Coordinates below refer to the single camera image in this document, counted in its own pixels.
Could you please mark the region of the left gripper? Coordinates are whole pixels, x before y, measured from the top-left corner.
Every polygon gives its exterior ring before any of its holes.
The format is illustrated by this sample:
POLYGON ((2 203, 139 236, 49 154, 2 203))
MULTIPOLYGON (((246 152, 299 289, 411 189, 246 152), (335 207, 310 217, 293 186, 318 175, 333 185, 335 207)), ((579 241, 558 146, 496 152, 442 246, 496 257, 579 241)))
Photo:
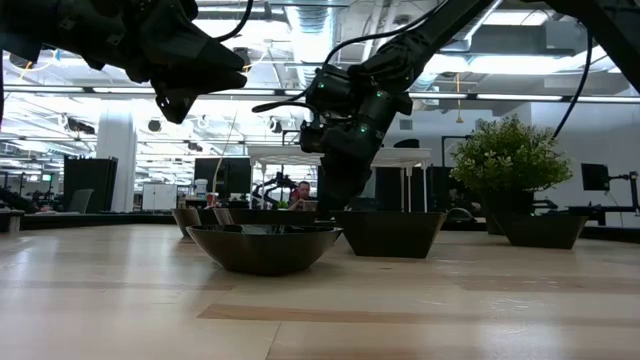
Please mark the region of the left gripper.
POLYGON ((91 67, 150 83, 165 119, 180 124, 200 95, 247 82, 243 58, 199 30, 197 15, 195 0, 73 0, 59 34, 91 67))

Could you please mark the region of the black glossy leaf mini plate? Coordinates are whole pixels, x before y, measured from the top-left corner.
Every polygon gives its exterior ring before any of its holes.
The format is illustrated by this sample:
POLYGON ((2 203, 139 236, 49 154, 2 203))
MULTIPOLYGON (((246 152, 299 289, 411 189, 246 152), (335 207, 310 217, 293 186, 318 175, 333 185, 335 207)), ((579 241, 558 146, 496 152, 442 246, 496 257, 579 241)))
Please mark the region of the black glossy leaf mini plate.
POLYGON ((198 225, 187 232, 230 272, 279 276, 303 271, 334 245, 342 230, 275 224, 198 225))

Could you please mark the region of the black monitor on arm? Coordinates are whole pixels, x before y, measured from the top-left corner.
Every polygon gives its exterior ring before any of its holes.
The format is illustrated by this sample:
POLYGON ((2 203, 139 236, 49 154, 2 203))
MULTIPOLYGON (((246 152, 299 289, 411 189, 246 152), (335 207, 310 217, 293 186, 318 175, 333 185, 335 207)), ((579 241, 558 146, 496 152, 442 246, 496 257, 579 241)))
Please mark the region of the black monitor on arm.
POLYGON ((582 185, 584 191, 603 191, 610 189, 608 167, 604 164, 581 164, 582 185))

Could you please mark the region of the black yellow-ringed ceiling speaker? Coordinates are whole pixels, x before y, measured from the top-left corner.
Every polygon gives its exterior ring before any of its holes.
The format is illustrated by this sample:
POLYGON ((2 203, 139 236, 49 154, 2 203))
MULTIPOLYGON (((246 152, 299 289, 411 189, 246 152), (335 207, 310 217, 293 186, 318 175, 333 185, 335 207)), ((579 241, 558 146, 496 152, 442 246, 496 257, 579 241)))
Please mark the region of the black yellow-ringed ceiling speaker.
POLYGON ((252 66, 252 62, 249 55, 249 49, 246 47, 235 47, 233 49, 233 52, 242 58, 244 63, 242 70, 244 72, 248 72, 252 66))

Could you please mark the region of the person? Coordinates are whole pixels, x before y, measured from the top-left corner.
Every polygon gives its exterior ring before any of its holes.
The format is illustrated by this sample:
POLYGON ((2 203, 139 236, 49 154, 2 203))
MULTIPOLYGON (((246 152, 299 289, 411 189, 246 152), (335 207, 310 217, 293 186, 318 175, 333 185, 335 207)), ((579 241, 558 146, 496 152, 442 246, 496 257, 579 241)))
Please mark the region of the person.
POLYGON ((307 181, 301 181, 292 192, 289 204, 291 211, 315 211, 317 200, 310 195, 311 187, 307 181))

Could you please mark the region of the black partition panel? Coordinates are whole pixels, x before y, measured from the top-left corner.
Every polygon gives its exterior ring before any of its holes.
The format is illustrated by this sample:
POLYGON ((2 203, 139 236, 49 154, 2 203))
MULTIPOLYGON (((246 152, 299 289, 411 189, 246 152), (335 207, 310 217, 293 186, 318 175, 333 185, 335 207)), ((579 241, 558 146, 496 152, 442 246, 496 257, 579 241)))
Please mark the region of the black partition panel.
POLYGON ((376 168, 375 199, 382 211, 441 212, 445 211, 452 187, 450 168, 413 167, 411 176, 404 168, 376 168))

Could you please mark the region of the black computer monitor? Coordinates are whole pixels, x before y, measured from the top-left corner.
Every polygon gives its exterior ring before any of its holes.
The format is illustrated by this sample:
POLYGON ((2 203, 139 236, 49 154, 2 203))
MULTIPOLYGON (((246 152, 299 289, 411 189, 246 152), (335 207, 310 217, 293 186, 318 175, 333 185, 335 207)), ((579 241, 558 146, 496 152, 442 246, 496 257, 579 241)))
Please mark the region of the black computer monitor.
POLYGON ((249 158, 197 158, 194 181, 207 179, 207 195, 213 193, 221 201, 251 192, 252 167, 249 158))

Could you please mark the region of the yellow hanging pendant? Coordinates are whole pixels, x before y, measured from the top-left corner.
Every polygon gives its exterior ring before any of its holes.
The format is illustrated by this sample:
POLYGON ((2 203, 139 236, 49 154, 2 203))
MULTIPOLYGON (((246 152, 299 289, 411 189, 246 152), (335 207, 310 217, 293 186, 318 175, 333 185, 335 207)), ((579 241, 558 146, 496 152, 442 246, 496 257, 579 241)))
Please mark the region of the yellow hanging pendant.
MULTIPOLYGON (((456 92, 458 94, 460 94, 461 93, 461 84, 460 84, 460 73, 459 72, 456 73, 456 75, 455 75, 455 84, 456 84, 456 92)), ((464 120, 462 118, 462 113, 461 113, 462 112, 462 107, 461 107, 462 100, 461 99, 462 98, 458 98, 457 99, 457 119, 456 119, 456 123, 459 123, 459 124, 464 123, 464 120)))

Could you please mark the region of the white low cabinet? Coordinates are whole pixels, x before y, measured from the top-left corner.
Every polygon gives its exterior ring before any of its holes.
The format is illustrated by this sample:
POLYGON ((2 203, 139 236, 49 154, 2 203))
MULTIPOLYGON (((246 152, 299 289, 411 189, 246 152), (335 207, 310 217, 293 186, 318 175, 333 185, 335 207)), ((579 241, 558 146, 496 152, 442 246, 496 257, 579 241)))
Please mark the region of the white low cabinet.
POLYGON ((175 184, 151 184, 143 185, 142 210, 165 211, 176 207, 178 187, 175 184))

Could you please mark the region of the green potted plant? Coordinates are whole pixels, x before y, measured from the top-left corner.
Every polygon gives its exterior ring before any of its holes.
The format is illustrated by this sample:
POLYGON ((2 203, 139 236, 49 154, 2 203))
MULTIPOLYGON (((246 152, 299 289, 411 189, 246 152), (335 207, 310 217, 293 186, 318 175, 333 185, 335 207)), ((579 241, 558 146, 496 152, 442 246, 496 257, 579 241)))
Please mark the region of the green potted plant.
POLYGON ((450 176, 476 193, 501 232, 517 217, 534 214, 534 194, 572 177, 569 157, 556 149, 554 131, 513 115, 479 120, 451 153, 450 176))

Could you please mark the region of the black tall cabinet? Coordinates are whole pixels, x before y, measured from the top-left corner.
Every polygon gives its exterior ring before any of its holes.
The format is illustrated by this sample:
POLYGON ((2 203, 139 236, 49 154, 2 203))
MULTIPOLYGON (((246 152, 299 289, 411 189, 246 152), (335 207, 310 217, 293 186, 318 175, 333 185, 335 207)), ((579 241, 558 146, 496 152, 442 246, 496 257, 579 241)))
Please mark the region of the black tall cabinet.
POLYGON ((102 213, 111 210, 118 160, 116 158, 64 159, 63 206, 68 210, 76 190, 93 189, 94 193, 86 213, 102 213))

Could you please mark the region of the grey office chair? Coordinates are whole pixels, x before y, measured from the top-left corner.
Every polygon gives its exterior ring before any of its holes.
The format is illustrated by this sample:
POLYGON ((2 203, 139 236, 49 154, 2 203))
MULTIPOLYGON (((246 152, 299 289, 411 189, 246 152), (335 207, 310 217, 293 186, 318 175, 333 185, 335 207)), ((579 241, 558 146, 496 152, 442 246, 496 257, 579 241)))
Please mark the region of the grey office chair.
POLYGON ((70 212, 85 214, 93 193, 93 189, 76 190, 71 197, 68 210, 70 212))

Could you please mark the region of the black background desk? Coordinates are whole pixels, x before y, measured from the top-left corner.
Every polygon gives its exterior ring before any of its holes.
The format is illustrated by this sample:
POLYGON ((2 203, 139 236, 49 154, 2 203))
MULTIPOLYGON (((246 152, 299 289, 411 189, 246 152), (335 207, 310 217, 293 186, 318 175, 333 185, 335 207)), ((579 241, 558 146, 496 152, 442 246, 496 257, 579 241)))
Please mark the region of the black background desk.
POLYGON ((599 226, 605 226, 607 213, 634 213, 640 216, 640 207, 602 205, 569 206, 568 212, 576 216, 587 216, 590 220, 597 221, 599 226))

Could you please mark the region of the large silver ventilation duct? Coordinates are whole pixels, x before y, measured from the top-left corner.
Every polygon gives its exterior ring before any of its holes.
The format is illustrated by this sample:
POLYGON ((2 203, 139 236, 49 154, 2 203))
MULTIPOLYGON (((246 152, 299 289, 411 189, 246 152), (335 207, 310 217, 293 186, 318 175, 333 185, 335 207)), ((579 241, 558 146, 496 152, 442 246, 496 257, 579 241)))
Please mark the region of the large silver ventilation duct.
POLYGON ((306 88, 333 49, 340 9, 328 6, 290 6, 285 8, 291 26, 293 58, 299 84, 306 88))

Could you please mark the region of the slanted silver ventilation duct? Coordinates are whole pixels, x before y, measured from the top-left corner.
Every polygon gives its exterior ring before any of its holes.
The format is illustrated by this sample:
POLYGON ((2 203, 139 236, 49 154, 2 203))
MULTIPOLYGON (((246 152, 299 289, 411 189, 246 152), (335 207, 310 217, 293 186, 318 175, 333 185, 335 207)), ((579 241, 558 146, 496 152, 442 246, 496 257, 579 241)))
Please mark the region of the slanted silver ventilation duct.
POLYGON ((401 51, 407 89, 426 91, 442 73, 465 72, 473 37, 503 0, 437 0, 390 40, 401 51))

